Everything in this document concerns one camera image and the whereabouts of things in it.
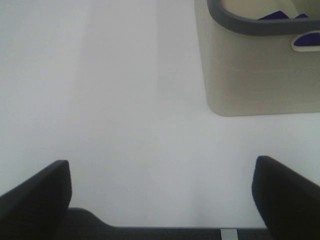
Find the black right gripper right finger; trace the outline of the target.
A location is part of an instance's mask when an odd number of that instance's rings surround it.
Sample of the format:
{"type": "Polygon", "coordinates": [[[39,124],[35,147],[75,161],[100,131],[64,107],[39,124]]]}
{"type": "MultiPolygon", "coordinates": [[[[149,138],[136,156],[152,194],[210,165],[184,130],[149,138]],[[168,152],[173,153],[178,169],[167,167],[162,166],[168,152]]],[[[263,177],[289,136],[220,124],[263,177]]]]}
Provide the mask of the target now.
{"type": "Polygon", "coordinates": [[[320,238],[319,185],[269,156],[259,156],[251,192],[272,239],[320,238]]]}

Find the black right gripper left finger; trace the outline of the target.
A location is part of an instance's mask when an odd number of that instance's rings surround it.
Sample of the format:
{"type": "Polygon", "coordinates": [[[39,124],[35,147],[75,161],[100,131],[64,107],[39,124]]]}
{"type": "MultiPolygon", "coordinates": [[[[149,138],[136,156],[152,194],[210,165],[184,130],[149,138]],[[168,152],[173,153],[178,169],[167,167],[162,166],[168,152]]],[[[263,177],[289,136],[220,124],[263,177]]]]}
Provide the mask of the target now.
{"type": "Polygon", "coordinates": [[[67,160],[56,160],[0,197],[2,240],[51,240],[72,198],[67,160]]]}

